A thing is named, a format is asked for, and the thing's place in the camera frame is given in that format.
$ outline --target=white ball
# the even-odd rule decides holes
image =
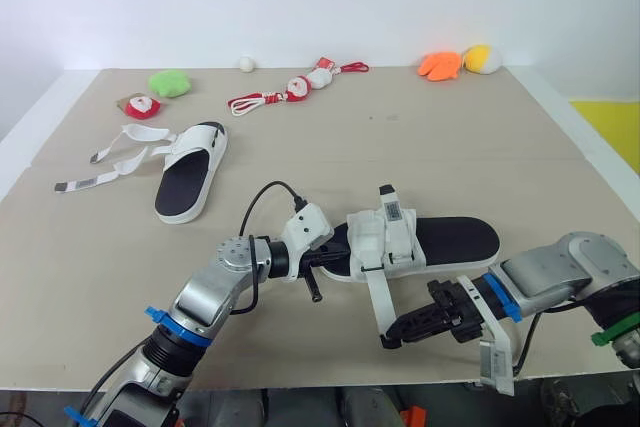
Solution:
[[[253,69],[256,68],[256,63],[253,61],[253,59],[251,57],[240,57],[240,60],[238,61],[238,68],[242,71],[242,72],[251,72],[253,71]]]

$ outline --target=yellow surface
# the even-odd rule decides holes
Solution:
[[[640,102],[571,102],[627,163],[640,173]]]

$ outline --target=white wall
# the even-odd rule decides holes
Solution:
[[[497,45],[572,97],[640,96],[640,0],[3,0],[65,68],[373,65]],[[4,65],[0,76],[10,65]]]
[[[0,24],[0,140],[62,73],[36,39],[11,35]]]

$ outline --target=red cord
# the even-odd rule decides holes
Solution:
[[[282,94],[278,92],[274,92],[273,94],[270,94],[270,95],[265,95],[264,102],[265,104],[275,104],[277,102],[280,102],[282,100],[281,95]]]
[[[364,62],[353,62],[340,67],[340,72],[369,72],[369,66]]]

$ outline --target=white sandal strap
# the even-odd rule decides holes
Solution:
[[[183,157],[199,150],[206,150],[209,153],[209,170],[212,170],[213,145],[219,132],[220,129],[210,125],[194,125],[185,130],[169,146],[170,153],[164,159],[164,170],[166,171]]]
[[[100,174],[91,179],[59,182],[55,185],[54,190],[60,193],[73,192],[111,182],[122,175],[129,175],[135,172],[145,160],[156,155],[166,156],[164,170],[167,170],[181,158],[199,150],[206,150],[209,153],[209,169],[211,170],[212,166],[219,160],[213,155],[213,144],[218,139],[219,132],[219,128],[212,128],[210,125],[194,125],[180,135],[172,134],[169,129],[154,129],[139,124],[123,125],[122,131],[113,139],[109,147],[100,150],[91,157],[90,162],[92,164],[104,160],[123,134],[136,142],[167,140],[171,143],[154,149],[145,147],[135,157],[113,164],[113,171],[111,172]],[[226,137],[223,136],[221,139],[226,142]]]
[[[129,175],[135,172],[138,167],[142,165],[142,163],[150,157],[154,157],[156,155],[166,155],[171,146],[160,146],[155,149],[149,150],[149,147],[145,147],[140,151],[138,155],[132,157],[127,160],[121,160],[120,162],[116,162],[113,164],[113,170],[111,172],[107,172],[105,174],[100,174],[97,177],[93,177],[91,179],[86,180],[72,180],[69,182],[58,182],[55,185],[54,190],[59,193],[63,192],[74,192],[76,190],[88,189],[90,187],[95,187],[96,185],[106,184],[107,182],[111,182],[116,180],[118,177],[122,175]]]
[[[169,129],[154,129],[153,127],[146,127],[140,124],[127,124],[122,126],[122,130],[116,136],[115,139],[109,144],[109,147],[102,149],[91,156],[89,162],[92,164],[97,164],[104,160],[104,158],[109,155],[111,149],[115,145],[122,135],[126,135],[131,140],[136,142],[158,142],[161,140],[168,140],[173,142],[176,139],[176,134],[172,134]]]

